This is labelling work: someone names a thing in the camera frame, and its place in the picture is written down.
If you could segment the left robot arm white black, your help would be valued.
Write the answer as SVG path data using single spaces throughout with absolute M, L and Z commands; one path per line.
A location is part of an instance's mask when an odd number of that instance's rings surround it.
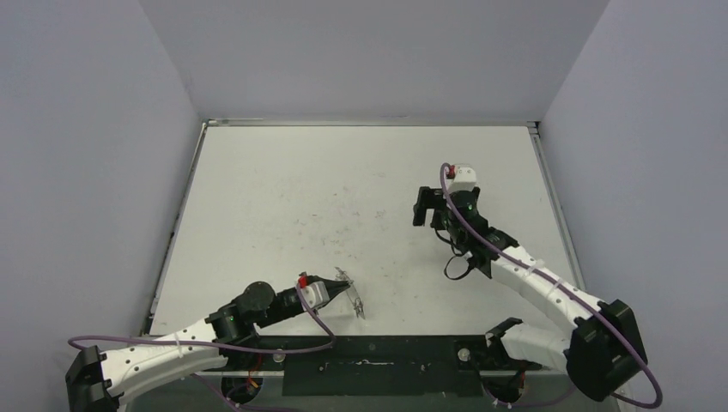
M 229 364 L 248 368 L 256 355 L 310 354 L 332 348 L 331 329 L 319 309 L 354 283 L 303 273 L 280 292 L 267 282 L 254 282 L 205 318 L 153 339 L 76 336 L 68 344 L 76 358 L 64 377 L 72 411 L 116 411 L 136 397 L 176 379 Z M 259 330 L 308 314 L 330 341 L 308 348 L 265 348 Z

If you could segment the grey key holder with rings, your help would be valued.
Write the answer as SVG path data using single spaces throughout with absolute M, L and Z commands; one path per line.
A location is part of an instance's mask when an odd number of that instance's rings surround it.
M 342 282 L 347 282 L 349 285 L 349 288 L 346 290 L 346 295 L 348 296 L 349 301 L 352 304 L 356 317 L 360 319 L 366 319 L 363 300 L 355 287 L 355 281 L 342 268 L 336 267 L 336 271 L 336 279 Z

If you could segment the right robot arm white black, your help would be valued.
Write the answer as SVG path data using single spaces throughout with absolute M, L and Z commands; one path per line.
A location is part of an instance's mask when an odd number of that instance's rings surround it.
M 485 335 L 485 355 L 494 367 L 515 361 L 565 373 L 590 399 L 622 399 L 619 389 L 647 369 L 636 317 L 621 300 L 605 302 L 555 274 L 513 236 L 493 227 L 477 209 L 480 189 L 467 184 L 419 188 L 413 224 L 430 226 L 466 262 L 462 280 L 478 271 L 510 288 L 546 316 L 556 332 L 507 318 Z

